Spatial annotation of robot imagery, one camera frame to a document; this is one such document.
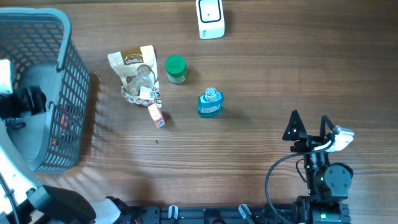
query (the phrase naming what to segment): red and white box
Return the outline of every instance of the red and white box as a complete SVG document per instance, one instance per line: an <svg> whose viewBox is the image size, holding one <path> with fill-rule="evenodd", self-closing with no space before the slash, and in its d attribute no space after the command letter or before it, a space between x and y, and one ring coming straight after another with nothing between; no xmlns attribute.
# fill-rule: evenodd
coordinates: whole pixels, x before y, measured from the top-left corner
<svg viewBox="0 0 398 224"><path fill-rule="evenodd" d="M158 128L162 127L165 124L165 121L163 119L162 112L160 109L156 106L156 104L148 106L149 114L152 117L152 119L155 121L155 124Z"/></svg>

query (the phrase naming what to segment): wooden table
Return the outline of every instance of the wooden table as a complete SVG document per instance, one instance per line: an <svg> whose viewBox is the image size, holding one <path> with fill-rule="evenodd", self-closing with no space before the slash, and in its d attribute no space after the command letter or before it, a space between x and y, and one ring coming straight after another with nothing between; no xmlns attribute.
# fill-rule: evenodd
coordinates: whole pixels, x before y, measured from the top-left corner
<svg viewBox="0 0 398 224"><path fill-rule="evenodd" d="M88 200L107 195L143 205L266 203L270 166L290 154L282 135L292 110L309 134L320 118L355 131L330 155L354 169L353 223L398 219L398 5L394 1L225 1L225 36L200 40L194 1L58 4L93 81L78 166L40 174ZM153 45L166 125L128 103L107 54ZM180 54L184 84L164 63ZM199 118L197 97L213 86L223 112ZM273 173L274 203L307 188L295 159Z"/></svg>

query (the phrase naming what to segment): blue bottle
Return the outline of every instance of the blue bottle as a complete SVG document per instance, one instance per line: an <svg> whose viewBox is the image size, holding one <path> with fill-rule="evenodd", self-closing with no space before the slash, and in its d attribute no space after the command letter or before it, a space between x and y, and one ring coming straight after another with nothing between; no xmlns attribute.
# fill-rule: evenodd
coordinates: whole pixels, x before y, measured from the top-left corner
<svg viewBox="0 0 398 224"><path fill-rule="evenodd" d="M203 118L211 117L221 113L221 103L224 101L222 92L217 92L213 87L209 87L206 93L198 97L198 112Z"/></svg>

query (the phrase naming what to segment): white device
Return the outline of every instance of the white device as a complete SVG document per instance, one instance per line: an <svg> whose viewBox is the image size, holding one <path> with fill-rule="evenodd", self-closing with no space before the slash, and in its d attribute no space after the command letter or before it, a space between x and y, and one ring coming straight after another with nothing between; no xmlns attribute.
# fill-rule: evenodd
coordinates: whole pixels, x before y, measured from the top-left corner
<svg viewBox="0 0 398 224"><path fill-rule="evenodd" d="M224 36L225 22L222 0L197 0L197 15L201 39Z"/></svg>
<svg viewBox="0 0 398 224"><path fill-rule="evenodd" d="M0 94L12 94L12 82L16 77L14 64L8 59L0 60Z"/></svg>
<svg viewBox="0 0 398 224"><path fill-rule="evenodd" d="M354 140L354 131L350 128L343 128L340 125L336 125L333 130L331 130L331 134L335 136L334 142L329 141L324 145L315 147L314 150L321 150L333 144L326 152L337 152L343 150Z"/></svg>
<svg viewBox="0 0 398 224"><path fill-rule="evenodd" d="M0 119L0 174L3 176L9 189L14 191L16 205L27 199L26 192L37 189L43 182L27 166L26 161L19 154L18 149L8 136L6 125ZM9 214L12 207L3 188L0 187L0 214Z"/></svg>

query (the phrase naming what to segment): label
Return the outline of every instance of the label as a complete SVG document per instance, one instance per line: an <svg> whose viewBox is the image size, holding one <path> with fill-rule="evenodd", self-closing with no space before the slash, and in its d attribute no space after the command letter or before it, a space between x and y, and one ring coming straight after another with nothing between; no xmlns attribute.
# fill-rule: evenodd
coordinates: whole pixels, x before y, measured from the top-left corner
<svg viewBox="0 0 398 224"><path fill-rule="evenodd" d="M142 100L155 100L155 94L152 89L142 86L139 92L139 98Z"/></svg>
<svg viewBox="0 0 398 224"><path fill-rule="evenodd" d="M123 63L125 65L144 63L144 57L142 56L141 48L123 50L120 52L122 55Z"/></svg>
<svg viewBox="0 0 398 224"><path fill-rule="evenodd" d="M182 75L181 77L178 77L178 78L174 78L173 76L171 76L169 74L167 74L167 76L168 76L170 82L175 83L175 84L180 84L185 81L184 75Z"/></svg>
<svg viewBox="0 0 398 224"><path fill-rule="evenodd" d="M159 121L159 126L162 127L164 125L164 120Z"/></svg>
<svg viewBox="0 0 398 224"><path fill-rule="evenodd" d="M220 108L220 105L212 106L212 107L209 107L209 108L202 108L201 112L202 113L212 113L214 111L217 111L219 108Z"/></svg>

